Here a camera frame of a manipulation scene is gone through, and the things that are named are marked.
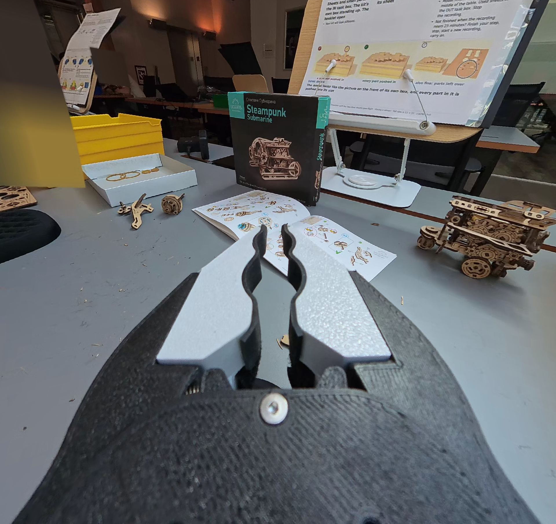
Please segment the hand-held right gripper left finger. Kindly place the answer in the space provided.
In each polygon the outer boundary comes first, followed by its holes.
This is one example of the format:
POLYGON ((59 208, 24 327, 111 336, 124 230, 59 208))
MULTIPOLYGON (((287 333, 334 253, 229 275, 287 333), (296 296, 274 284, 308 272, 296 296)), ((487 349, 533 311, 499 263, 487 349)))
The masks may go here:
POLYGON ((261 280, 267 227, 234 243, 198 274, 157 354, 161 364, 221 369, 234 389, 250 389, 261 358, 254 290, 261 280))

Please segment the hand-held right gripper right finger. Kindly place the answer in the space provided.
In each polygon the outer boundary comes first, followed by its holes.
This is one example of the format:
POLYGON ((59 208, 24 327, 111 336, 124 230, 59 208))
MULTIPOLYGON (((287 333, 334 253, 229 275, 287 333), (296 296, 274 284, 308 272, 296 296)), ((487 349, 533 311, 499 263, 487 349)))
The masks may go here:
POLYGON ((360 363, 390 360, 390 348, 373 318, 355 271, 322 250, 303 230, 282 226, 291 300, 288 378, 293 388, 310 388, 330 367, 345 372, 360 363))

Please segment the notched wooden model part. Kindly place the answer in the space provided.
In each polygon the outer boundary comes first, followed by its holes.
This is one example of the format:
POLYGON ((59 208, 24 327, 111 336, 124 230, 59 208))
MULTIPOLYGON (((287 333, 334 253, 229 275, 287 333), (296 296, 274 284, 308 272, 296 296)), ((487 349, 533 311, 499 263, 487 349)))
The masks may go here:
POLYGON ((142 194, 138 200, 131 204, 131 215, 133 216, 133 221, 131 227, 135 230, 139 229, 142 225, 142 214, 144 212, 152 213, 153 207, 150 203, 145 204, 143 200, 145 199, 146 194, 142 194))

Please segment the partly built wooden model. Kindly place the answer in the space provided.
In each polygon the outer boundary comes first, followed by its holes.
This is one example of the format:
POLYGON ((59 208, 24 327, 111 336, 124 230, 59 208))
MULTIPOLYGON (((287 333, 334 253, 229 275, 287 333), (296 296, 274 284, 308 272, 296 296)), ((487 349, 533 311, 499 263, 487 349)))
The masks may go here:
POLYGON ((462 272, 474 279, 505 277, 508 270, 531 270, 533 255, 550 235, 555 210, 527 201, 500 205, 459 195, 450 200, 444 225, 423 226, 417 246, 464 255, 462 272))

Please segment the black model kit box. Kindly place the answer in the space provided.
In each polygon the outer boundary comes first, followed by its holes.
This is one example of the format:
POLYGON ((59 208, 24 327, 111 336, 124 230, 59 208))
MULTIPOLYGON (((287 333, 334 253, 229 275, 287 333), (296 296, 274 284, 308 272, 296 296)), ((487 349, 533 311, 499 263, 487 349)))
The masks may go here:
POLYGON ((227 96, 237 183, 315 206, 330 97, 246 91, 227 96))

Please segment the open instruction booklet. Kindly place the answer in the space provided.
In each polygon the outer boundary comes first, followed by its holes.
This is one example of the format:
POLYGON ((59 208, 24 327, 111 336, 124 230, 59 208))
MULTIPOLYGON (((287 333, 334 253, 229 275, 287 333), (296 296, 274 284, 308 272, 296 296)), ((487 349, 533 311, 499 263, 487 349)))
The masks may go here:
POLYGON ((290 197, 268 192, 248 192, 194 211, 234 240, 265 226, 268 229, 265 259, 283 275, 288 259, 283 251, 281 228, 288 224, 300 230, 311 243, 330 254, 348 270, 371 281, 396 255, 365 241, 327 217, 310 215, 308 209, 290 197))

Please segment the instruction sheet on stand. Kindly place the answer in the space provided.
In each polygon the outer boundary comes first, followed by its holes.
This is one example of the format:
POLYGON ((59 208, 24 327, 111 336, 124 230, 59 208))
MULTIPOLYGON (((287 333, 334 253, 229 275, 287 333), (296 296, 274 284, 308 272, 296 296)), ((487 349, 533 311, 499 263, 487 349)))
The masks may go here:
MULTIPOLYGON (((319 13, 323 0, 308 0, 303 16, 288 92, 300 94, 302 81, 309 66, 319 13)), ((372 117, 330 111, 328 135, 332 144, 335 166, 323 170, 321 188, 325 192, 336 192, 347 196, 373 201, 394 208, 408 208, 413 203, 421 185, 404 180, 411 140, 438 144, 453 144, 468 141, 464 146, 464 159, 458 168, 465 168, 469 152, 475 147, 482 128, 460 125, 437 124, 424 119, 372 117), (399 173, 394 177, 363 172, 345 167, 337 141, 337 131, 353 131, 366 134, 361 153, 369 148, 373 136, 398 137, 404 139, 404 149, 399 173)))

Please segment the white cardboard tray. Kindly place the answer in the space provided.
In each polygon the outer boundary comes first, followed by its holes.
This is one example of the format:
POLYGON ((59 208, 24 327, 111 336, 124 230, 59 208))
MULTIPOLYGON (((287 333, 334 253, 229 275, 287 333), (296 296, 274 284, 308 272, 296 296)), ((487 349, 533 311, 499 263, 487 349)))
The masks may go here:
POLYGON ((193 168, 159 153, 88 164, 82 169, 91 186, 111 207, 119 206, 120 202, 132 203, 144 193, 149 198, 197 185, 193 168), (155 167, 160 169, 156 173, 119 182, 106 181, 111 174, 141 172, 155 167))

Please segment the stacked yellow plastic bins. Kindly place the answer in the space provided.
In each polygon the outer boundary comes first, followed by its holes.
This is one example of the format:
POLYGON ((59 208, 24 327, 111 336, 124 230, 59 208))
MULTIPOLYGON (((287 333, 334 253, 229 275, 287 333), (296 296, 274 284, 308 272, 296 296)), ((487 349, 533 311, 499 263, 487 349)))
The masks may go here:
POLYGON ((161 120, 120 113, 72 116, 81 165, 164 154, 161 120))

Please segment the black ribbed wrist rest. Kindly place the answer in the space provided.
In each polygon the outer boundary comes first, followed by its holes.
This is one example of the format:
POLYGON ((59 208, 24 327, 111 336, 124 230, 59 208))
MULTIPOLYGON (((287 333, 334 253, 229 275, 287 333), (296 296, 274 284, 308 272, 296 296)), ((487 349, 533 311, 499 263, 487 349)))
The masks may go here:
POLYGON ((1 263, 46 246, 60 233, 59 224, 39 210, 1 213, 1 263))

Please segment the laser-cut plywood sheet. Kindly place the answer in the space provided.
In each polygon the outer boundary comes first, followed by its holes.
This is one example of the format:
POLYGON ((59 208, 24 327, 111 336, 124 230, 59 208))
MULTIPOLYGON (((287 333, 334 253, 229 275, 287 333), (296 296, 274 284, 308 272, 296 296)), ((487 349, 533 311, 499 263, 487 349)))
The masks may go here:
POLYGON ((37 200, 26 187, 1 186, 1 213, 35 206, 37 200))

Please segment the laminated instruction sheet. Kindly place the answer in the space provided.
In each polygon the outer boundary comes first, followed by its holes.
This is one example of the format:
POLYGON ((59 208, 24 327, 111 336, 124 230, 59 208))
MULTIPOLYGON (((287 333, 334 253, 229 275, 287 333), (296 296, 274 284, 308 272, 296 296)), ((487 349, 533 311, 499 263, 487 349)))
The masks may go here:
POLYGON ((487 128, 548 0, 308 0, 290 90, 331 109, 487 128))

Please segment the distant instruction sheet stand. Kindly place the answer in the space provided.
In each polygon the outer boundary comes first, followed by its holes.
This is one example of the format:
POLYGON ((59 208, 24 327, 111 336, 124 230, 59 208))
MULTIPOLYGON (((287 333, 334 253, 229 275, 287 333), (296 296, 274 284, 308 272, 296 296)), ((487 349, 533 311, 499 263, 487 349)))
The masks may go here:
POLYGON ((92 48, 100 47, 120 10, 87 14, 68 42, 59 64, 58 78, 66 106, 72 113, 83 114, 90 109, 97 82, 92 48))

